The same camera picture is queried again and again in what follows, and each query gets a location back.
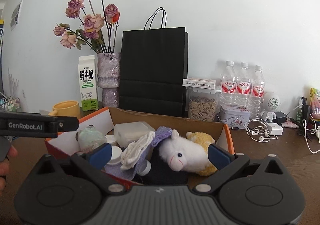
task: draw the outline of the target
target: water bottle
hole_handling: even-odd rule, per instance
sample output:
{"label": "water bottle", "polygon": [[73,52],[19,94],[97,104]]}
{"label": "water bottle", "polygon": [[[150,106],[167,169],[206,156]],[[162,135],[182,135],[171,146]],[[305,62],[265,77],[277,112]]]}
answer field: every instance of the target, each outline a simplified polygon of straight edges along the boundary
{"label": "water bottle", "polygon": [[241,63],[241,69],[236,78],[236,93],[233,100],[235,105],[243,107],[247,107],[251,88],[248,66],[247,63]]}
{"label": "water bottle", "polygon": [[221,88],[218,111],[220,111],[220,105],[233,103],[233,95],[236,90],[236,73],[233,69],[233,61],[226,61],[226,68],[221,75]]}
{"label": "water bottle", "polygon": [[262,74],[262,66],[256,65],[256,71],[252,80],[251,93],[248,101],[250,119],[258,118],[262,109],[265,80]]}

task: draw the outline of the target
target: alpaca ear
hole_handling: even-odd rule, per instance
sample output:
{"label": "alpaca ear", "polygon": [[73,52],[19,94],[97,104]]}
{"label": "alpaca ear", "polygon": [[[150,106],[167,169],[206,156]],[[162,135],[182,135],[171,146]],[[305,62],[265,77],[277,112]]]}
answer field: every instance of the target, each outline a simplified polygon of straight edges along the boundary
{"label": "alpaca ear", "polygon": [[172,133],[171,133],[171,138],[172,139],[176,139],[179,137],[179,133],[178,131],[176,131],[175,129],[172,130]]}

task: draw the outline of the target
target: yellow mug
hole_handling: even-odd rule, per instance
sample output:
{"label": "yellow mug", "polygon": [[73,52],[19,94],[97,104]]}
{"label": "yellow mug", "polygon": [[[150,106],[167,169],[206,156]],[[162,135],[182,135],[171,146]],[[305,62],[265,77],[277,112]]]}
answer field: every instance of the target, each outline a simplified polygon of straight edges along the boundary
{"label": "yellow mug", "polygon": [[71,116],[81,118],[79,102],[65,101],[55,104],[49,116]]}

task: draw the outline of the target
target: bag handle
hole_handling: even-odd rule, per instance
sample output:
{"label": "bag handle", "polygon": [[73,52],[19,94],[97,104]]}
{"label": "bag handle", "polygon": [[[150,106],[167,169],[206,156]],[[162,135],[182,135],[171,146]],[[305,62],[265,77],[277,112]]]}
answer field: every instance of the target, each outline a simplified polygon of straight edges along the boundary
{"label": "bag handle", "polygon": [[153,22],[154,18],[156,17],[156,15],[157,15],[157,13],[158,13],[159,11],[162,11],[161,28],[163,28],[164,15],[165,15],[164,28],[166,28],[166,26],[167,26],[167,12],[164,10],[163,7],[159,7],[159,8],[150,16],[150,18],[148,18],[146,24],[144,25],[144,28],[143,28],[144,30],[146,29],[146,26],[147,26],[149,20],[153,17],[152,20],[151,20],[150,26],[149,26],[149,29],[151,28],[152,22]]}

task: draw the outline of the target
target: milk carton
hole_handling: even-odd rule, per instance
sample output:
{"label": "milk carton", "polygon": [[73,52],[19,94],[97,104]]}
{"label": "milk carton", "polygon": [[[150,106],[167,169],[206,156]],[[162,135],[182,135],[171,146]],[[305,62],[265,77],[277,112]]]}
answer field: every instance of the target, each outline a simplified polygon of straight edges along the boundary
{"label": "milk carton", "polygon": [[94,55],[79,57],[78,73],[83,111],[99,109],[94,58]]}

